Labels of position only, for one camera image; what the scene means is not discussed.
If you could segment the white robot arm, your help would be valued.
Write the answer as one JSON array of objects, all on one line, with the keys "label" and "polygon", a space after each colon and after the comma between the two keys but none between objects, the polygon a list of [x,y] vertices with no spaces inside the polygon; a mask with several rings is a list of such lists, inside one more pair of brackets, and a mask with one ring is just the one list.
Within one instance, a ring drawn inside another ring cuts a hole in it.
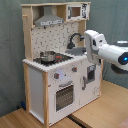
[{"label": "white robot arm", "polygon": [[109,45],[105,36],[94,30],[86,30],[84,38],[89,62],[99,65],[101,60],[105,60],[115,73],[128,74],[128,41]]}]

